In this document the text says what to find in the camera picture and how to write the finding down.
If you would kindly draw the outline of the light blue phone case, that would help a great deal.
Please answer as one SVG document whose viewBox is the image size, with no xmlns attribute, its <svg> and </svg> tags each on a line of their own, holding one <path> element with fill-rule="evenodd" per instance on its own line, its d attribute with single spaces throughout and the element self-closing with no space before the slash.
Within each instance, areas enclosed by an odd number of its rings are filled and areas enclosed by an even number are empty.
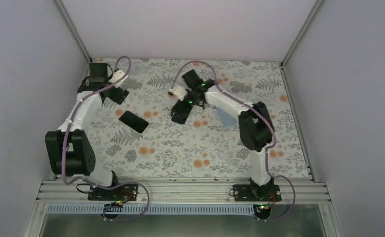
<svg viewBox="0 0 385 237">
<path fill-rule="evenodd" d="M 224 128 L 235 127 L 237 125 L 237 121 L 233 116 L 229 115 L 219 107 L 216 107 L 216 111 Z"/>
</svg>

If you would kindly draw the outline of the black smartphone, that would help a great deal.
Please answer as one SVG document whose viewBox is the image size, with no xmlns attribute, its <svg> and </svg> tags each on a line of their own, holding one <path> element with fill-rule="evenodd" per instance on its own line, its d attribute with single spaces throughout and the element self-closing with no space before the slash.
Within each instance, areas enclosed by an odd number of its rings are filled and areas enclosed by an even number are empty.
<svg viewBox="0 0 385 237">
<path fill-rule="evenodd" d="M 191 105 L 176 104 L 171 109 L 171 113 L 170 113 L 171 120 L 174 123 L 184 125 L 191 110 L 192 110 Z"/>
</svg>

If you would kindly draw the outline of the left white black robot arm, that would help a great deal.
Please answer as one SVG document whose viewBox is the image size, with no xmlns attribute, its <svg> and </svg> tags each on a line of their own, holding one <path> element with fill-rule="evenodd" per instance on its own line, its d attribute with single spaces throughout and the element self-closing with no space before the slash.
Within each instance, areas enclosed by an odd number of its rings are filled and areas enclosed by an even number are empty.
<svg viewBox="0 0 385 237">
<path fill-rule="evenodd" d="M 87 131 L 106 99 L 118 104 L 125 100 L 129 93 L 120 86 L 127 78 L 128 72 L 112 69 L 107 63 L 90 63 L 89 75 L 77 90 L 77 100 L 69 116 L 57 130 L 45 136 L 52 172 L 61 175 L 67 185 L 81 180 L 102 186 L 101 194 L 109 200 L 120 195 L 121 187 L 114 172 L 96 166 Z"/>
</svg>

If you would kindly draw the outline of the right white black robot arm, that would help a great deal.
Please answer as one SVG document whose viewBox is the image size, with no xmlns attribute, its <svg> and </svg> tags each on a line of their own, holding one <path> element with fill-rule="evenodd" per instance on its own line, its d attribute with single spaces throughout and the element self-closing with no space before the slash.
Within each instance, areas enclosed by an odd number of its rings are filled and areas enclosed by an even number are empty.
<svg viewBox="0 0 385 237">
<path fill-rule="evenodd" d="M 216 106 L 234 117 L 239 126 L 242 144 L 249 150 L 251 161 L 250 193 L 253 199 L 263 201 L 270 195 L 274 182 L 267 171 L 265 153 L 274 141 L 275 129 L 263 102 L 250 104 L 221 88 L 214 80 L 203 81 L 195 70 L 182 75 L 187 88 L 176 83 L 168 93 L 178 98 L 171 109 L 172 121 L 185 124 L 193 106 Z"/>
</svg>

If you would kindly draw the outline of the black phone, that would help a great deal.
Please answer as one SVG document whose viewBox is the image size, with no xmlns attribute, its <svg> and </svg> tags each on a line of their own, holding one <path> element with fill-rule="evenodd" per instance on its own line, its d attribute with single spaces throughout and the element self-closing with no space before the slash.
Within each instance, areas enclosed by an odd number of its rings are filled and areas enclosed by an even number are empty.
<svg viewBox="0 0 385 237">
<path fill-rule="evenodd" d="M 146 120 L 131 111 L 125 111 L 119 117 L 119 121 L 139 134 L 142 134 L 149 126 L 149 123 Z"/>
</svg>

